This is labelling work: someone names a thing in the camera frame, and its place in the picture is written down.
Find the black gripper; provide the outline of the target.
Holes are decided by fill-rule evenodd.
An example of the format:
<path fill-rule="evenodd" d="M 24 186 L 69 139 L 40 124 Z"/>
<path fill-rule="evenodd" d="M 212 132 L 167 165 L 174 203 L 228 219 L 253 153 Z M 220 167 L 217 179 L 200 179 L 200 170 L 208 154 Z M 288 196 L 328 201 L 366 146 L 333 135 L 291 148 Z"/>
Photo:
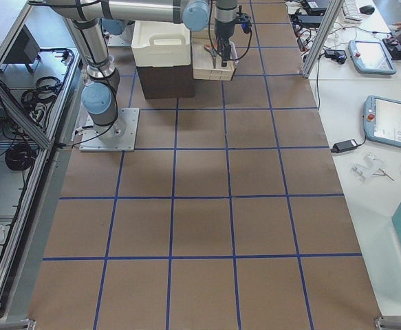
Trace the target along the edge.
<path fill-rule="evenodd" d="M 241 26 L 244 33 L 252 32 L 251 16 L 245 12 L 237 13 L 238 24 Z M 228 39 L 216 39 L 217 55 L 221 57 L 221 66 L 226 67 L 230 60 L 230 42 Z"/>

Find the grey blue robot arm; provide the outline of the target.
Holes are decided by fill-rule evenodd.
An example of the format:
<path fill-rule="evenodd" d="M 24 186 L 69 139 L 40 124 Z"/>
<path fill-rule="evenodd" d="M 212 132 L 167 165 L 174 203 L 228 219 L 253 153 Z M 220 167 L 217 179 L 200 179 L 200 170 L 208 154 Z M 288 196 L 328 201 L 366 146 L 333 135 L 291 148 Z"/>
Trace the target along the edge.
<path fill-rule="evenodd" d="M 47 7 L 62 16 L 87 63 L 87 73 L 116 95 L 119 73 L 109 59 L 100 29 L 100 20 L 155 21 L 183 24 L 192 32 L 210 27 L 215 18 L 218 55 L 225 65 L 231 60 L 230 38 L 235 26 L 252 34 L 251 17 L 236 1 L 28 1 L 31 6 Z"/>

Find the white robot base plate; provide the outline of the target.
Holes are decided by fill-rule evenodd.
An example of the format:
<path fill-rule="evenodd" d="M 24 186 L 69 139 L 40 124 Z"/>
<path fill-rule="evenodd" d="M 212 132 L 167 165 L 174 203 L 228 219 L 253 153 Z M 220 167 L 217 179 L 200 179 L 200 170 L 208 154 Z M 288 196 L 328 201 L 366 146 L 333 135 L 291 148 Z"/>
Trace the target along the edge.
<path fill-rule="evenodd" d="M 115 152 L 134 151 L 138 128 L 139 108 L 121 108 L 118 111 L 118 119 L 108 132 L 97 137 L 104 129 L 96 126 L 93 128 L 93 120 L 87 116 L 86 125 L 90 129 L 83 131 L 84 142 L 78 145 L 82 152 Z"/>

